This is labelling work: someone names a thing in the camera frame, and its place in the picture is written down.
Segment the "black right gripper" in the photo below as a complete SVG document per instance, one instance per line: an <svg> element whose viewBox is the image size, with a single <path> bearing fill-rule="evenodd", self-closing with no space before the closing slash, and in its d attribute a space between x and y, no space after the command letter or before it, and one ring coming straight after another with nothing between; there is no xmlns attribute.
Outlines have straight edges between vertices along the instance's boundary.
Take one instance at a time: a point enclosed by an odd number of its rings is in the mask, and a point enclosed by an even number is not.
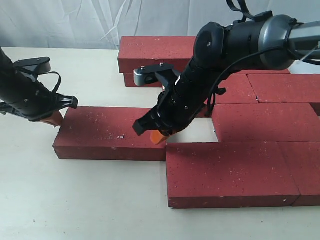
<svg viewBox="0 0 320 240"><path fill-rule="evenodd" d="M208 98L208 87L173 87L158 96L157 104L137 119L133 129L137 135L151 131L150 140L159 145L186 129L201 112Z"/></svg>

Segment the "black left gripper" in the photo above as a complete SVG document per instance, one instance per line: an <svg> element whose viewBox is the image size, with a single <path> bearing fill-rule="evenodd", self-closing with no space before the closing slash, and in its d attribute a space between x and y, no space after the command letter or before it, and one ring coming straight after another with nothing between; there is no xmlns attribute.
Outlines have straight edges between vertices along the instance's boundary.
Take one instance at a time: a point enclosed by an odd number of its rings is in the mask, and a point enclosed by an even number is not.
<svg viewBox="0 0 320 240"><path fill-rule="evenodd" d="M11 114L54 127L61 126L63 116L60 110L76 109L79 100L75 96L57 93L59 86L48 90L43 84L29 87L0 86L0 113Z"/></svg>

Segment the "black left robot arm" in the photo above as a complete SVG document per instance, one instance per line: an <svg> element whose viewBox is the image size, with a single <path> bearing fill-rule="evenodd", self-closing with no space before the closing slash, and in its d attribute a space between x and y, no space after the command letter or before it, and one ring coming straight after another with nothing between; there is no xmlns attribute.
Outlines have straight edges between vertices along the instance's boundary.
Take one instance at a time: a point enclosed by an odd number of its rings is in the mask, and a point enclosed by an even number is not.
<svg viewBox="0 0 320 240"><path fill-rule="evenodd" d="M58 80L49 90L38 80L41 75L55 74ZM51 71L49 57L36 57L13 62L0 51L0 113L11 114L29 122L41 122L60 126L63 116L60 110L76 109L79 100L75 96L58 93L62 78Z"/></svg>

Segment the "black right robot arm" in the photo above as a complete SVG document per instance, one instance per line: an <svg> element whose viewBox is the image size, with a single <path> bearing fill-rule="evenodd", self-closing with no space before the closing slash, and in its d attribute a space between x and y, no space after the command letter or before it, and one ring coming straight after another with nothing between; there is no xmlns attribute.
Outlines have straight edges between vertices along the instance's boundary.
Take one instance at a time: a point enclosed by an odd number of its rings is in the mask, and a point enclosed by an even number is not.
<svg viewBox="0 0 320 240"><path fill-rule="evenodd" d="M137 86L160 82L156 105L133 124L138 136L151 133L159 144L185 130L205 110L211 115L220 83L243 70L282 71L295 61L320 63L320 24L302 23L287 15L234 23L206 24L197 34L193 55L183 71L172 64L143 65L134 70Z"/></svg>

